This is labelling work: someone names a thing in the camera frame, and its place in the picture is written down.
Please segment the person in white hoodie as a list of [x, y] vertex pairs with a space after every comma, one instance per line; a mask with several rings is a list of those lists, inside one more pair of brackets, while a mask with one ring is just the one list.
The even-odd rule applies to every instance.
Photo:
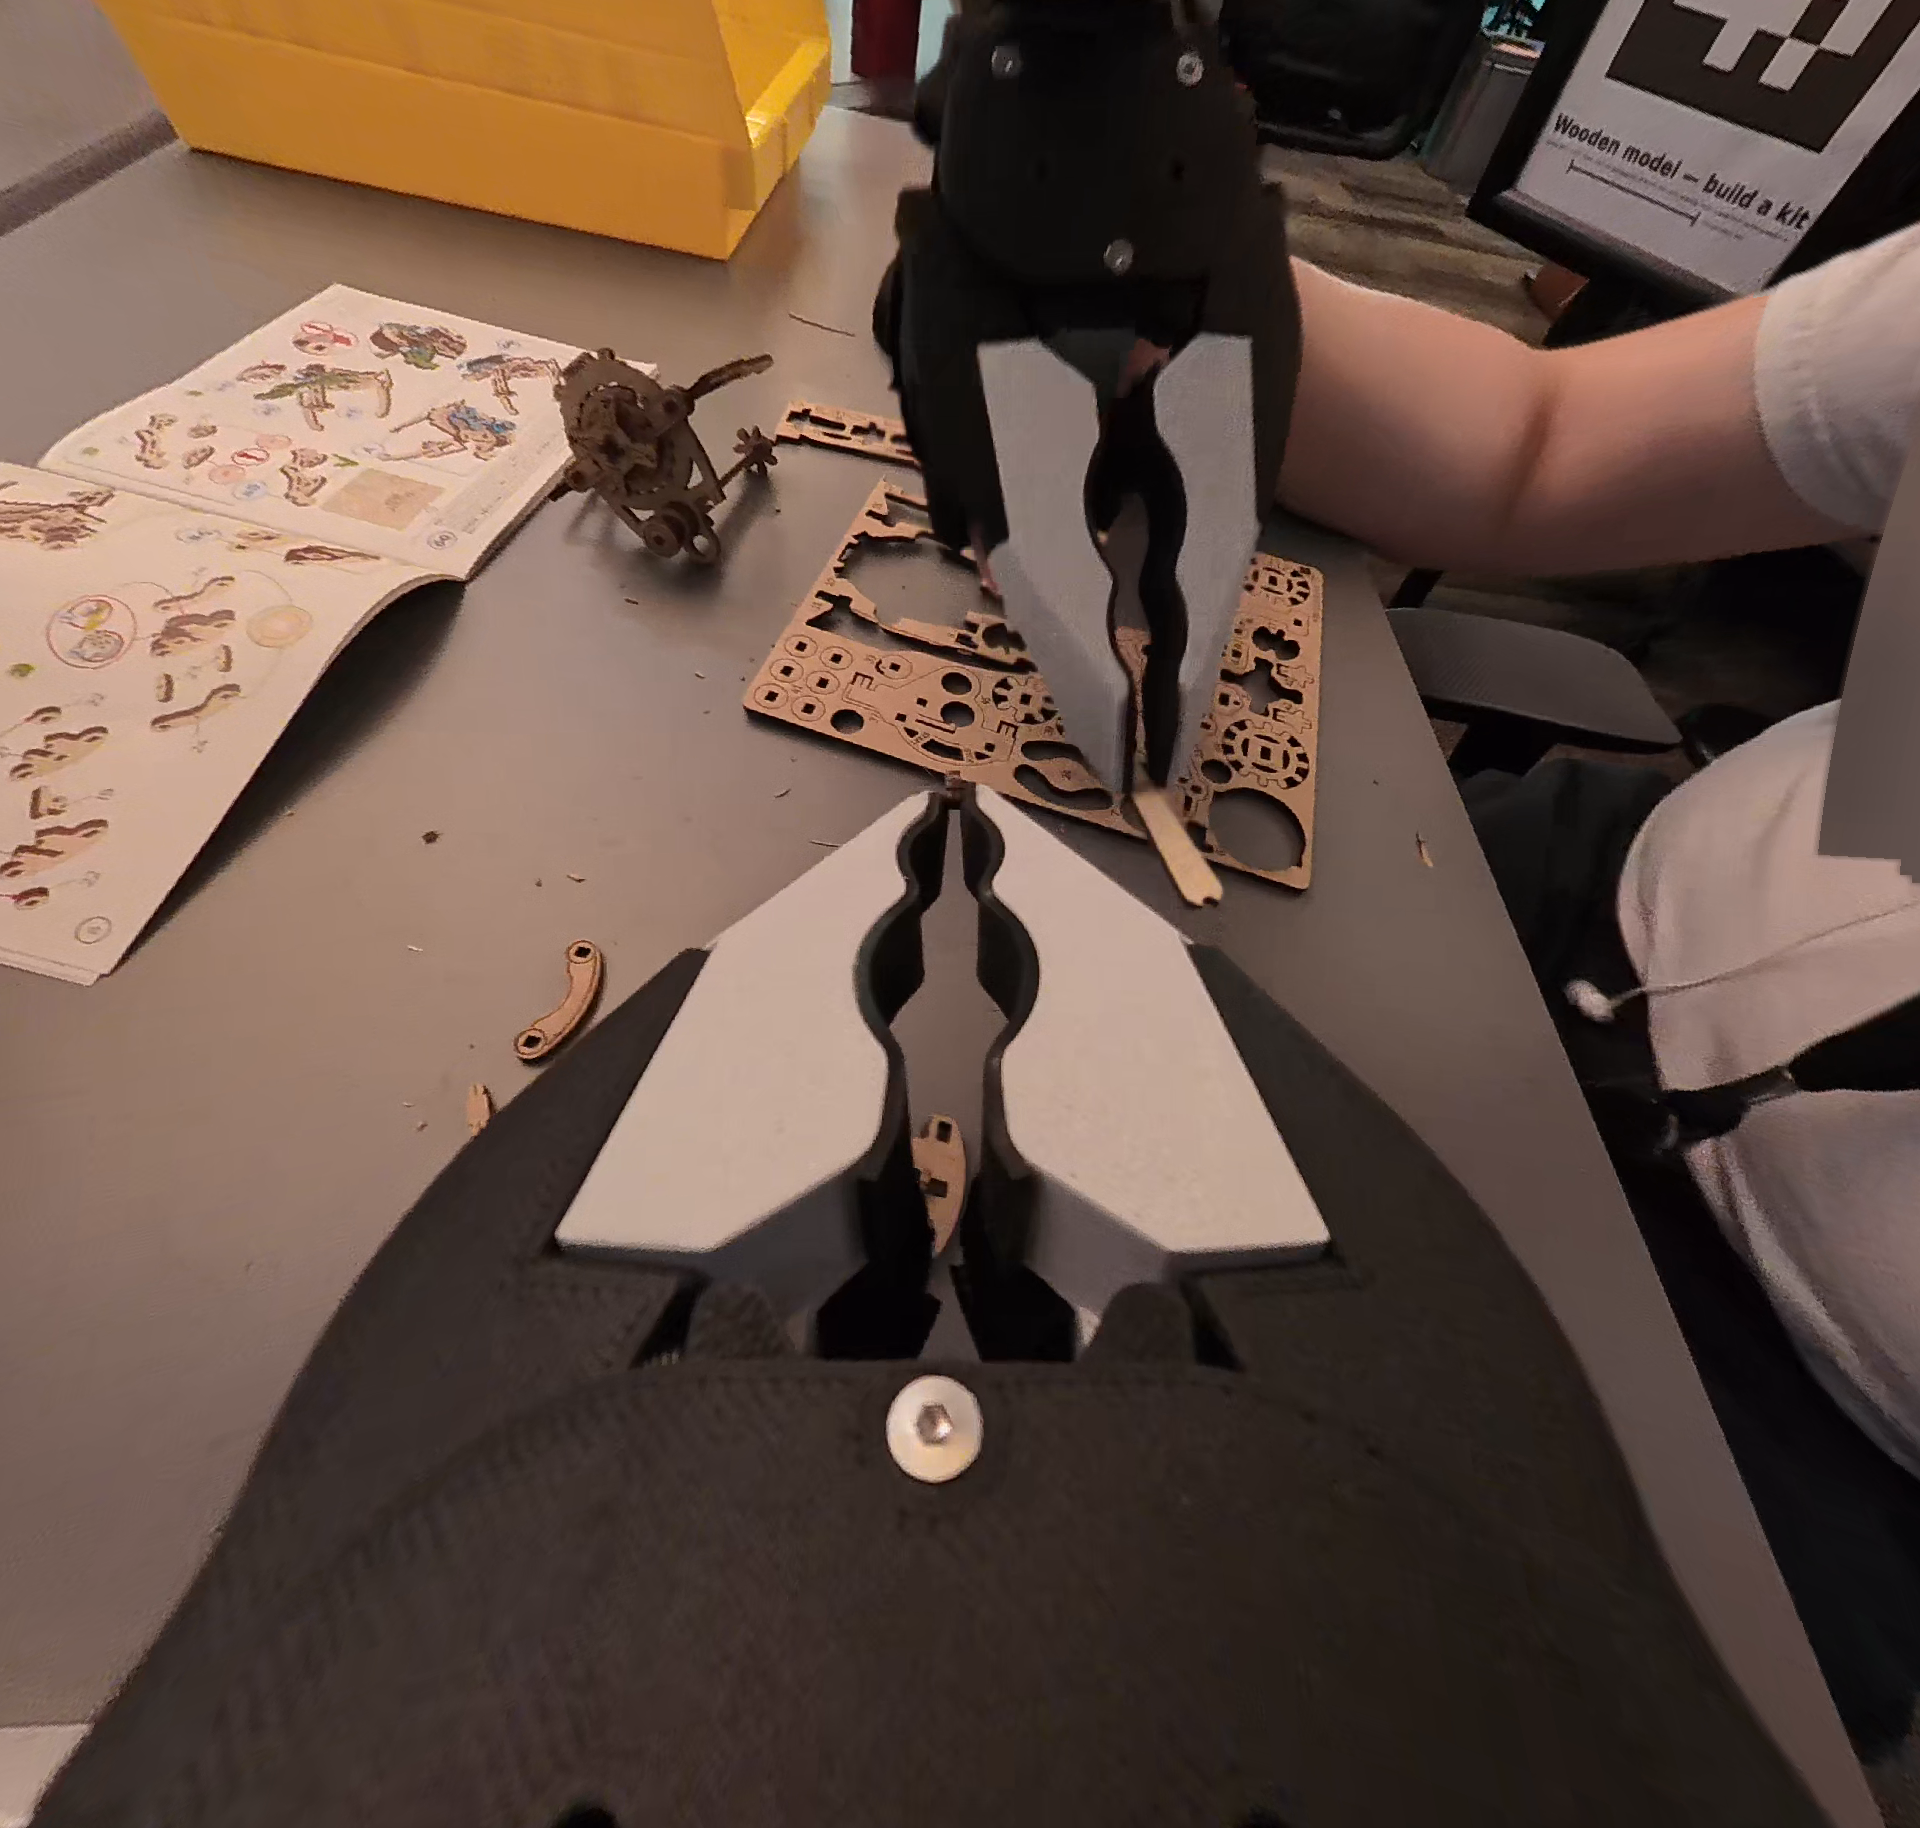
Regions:
[[[1757, 419], [1821, 520], [1878, 533], [1913, 443], [1920, 231], [1782, 276], [1757, 325]], [[1800, 711], [1681, 783], [1623, 865], [1623, 940], [1645, 979], [1656, 1080], [1782, 1069], [1913, 1002], [1913, 884], [1821, 857], [1836, 706]], [[1747, 1105], [1687, 1150], [1713, 1225], [1853, 1424], [1913, 1470], [1920, 1095], [1832, 1089]]]

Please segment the small rounded wooden part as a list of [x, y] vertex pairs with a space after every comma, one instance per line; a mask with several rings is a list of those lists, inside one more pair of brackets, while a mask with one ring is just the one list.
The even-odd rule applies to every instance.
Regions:
[[947, 1112], [926, 1112], [924, 1129], [909, 1145], [916, 1168], [924, 1220], [926, 1220], [926, 1248], [945, 1257], [959, 1234], [964, 1190], [971, 1190], [971, 1157], [964, 1136]]

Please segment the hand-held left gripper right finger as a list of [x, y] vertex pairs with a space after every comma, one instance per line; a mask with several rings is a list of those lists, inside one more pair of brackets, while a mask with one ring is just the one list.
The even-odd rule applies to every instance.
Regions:
[[1001, 1009], [959, 1220], [977, 1356], [1077, 1356], [1123, 1289], [1333, 1262], [1188, 930], [989, 787], [959, 857]]

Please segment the black cloth backdrop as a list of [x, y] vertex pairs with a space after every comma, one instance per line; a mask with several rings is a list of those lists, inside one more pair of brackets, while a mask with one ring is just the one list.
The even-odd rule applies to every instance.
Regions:
[[1623, 1170], [1661, 1297], [1782, 1571], [1883, 1823], [1913, 1823], [1920, 1481], [1892, 1466], [1792, 1356], [1763, 1282], [1720, 1241], [1685, 1161], [1656, 1150], [1645, 1009], [1582, 1023], [1564, 988], [1627, 988], [1616, 884], [1668, 783], [1627, 762], [1560, 758], [1481, 771], [1465, 804], [1574, 1080]]

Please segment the yellow plastic bin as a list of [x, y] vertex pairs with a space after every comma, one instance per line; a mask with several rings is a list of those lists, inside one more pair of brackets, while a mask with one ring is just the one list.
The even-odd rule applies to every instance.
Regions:
[[821, 0], [93, 0], [178, 139], [729, 257], [830, 104]]

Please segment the curved wooden part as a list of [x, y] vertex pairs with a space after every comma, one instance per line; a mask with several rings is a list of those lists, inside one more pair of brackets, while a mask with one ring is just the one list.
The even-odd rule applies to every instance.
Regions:
[[564, 965], [562, 999], [512, 1032], [512, 1054], [525, 1066], [549, 1063], [592, 1017], [603, 999], [603, 948], [589, 934], [564, 946], [562, 965]]

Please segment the dark wooden model assembly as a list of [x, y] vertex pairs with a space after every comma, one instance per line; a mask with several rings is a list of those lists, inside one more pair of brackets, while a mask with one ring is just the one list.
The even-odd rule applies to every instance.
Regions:
[[744, 425], [736, 435], [736, 466], [720, 473], [690, 431], [690, 402], [764, 369], [771, 353], [736, 355], [696, 381], [663, 381], [610, 347], [575, 353], [555, 379], [570, 450], [562, 488], [603, 499], [649, 559], [690, 559], [713, 566], [724, 551], [713, 508], [742, 473], [764, 480], [778, 466], [778, 443]]

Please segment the black office chair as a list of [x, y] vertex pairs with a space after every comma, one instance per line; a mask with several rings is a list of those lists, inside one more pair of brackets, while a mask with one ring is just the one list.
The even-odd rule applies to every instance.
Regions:
[[1221, 0], [1257, 139], [1401, 158], [1435, 114], [1486, 0]]

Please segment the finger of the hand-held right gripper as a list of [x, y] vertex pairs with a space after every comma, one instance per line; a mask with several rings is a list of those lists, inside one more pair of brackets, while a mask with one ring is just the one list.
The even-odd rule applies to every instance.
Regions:
[[1252, 341], [1188, 341], [1147, 381], [1147, 419], [1141, 771], [1178, 783], [1257, 544]]
[[1127, 795], [1134, 685], [1114, 648], [1114, 566], [1085, 508], [1104, 443], [1095, 390], [1045, 341], [987, 341], [977, 369], [1008, 520], [989, 576], [1053, 693], [1069, 748], [1109, 795]]

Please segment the person's right forearm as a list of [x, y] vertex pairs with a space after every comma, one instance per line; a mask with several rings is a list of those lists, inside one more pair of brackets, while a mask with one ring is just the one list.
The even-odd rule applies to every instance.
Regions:
[[1853, 543], [1778, 473], [1763, 298], [1574, 353], [1288, 262], [1300, 379], [1274, 499], [1432, 571], [1632, 571]]

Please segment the pale wooden stick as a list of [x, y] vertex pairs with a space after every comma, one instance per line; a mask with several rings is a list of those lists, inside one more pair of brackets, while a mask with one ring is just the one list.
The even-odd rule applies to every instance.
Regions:
[[1211, 870], [1205, 853], [1193, 839], [1172, 787], [1136, 783], [1134, 815], [1136, 815], [1147, 844], [1157, 853], [1167, 877], [1173, 884], [1178, 902], [1193, 902], [1193, 907], [1221, 902], [1221, 877]]

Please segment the black framed marker sign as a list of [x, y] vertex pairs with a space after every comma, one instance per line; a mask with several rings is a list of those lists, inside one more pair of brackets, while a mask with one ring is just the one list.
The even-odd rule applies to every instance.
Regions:
[[1920, 0], [1551, 0], [1467, 215], [1703, 305], [1913, 221]]

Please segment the open instruction booklet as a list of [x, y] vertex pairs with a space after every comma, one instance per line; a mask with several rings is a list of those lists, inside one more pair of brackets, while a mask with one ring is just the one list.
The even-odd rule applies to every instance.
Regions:
[[329, 283], [6, 462], [6, 965], [120, 965], [336, 651], [555, 488], [575, 355]]

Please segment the large laser-cut plywood sheet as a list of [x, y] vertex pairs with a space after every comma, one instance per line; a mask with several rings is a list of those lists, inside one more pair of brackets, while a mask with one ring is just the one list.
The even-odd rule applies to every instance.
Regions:
[[[1307, 564], [1252, 551], [1195, 758], [1172, 804], [1229, 870], [1311, 886], [1321, 596]], [[744, 711], [1030, 809], [1136, 833], [1064, 741], [1053, 697], [979, 610], [971, 551], [932, 543], [924, 499], [882, 480], [771, 640]]]

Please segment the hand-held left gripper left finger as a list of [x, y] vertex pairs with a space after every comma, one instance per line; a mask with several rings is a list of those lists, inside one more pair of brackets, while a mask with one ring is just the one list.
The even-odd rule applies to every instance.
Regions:
[[947, 795], [914, 795], [729, 923], [555, 1225], [562, 1257], [753, 1289], [816, 1356], [941, 1319], [893, 1032], [924, 988]]

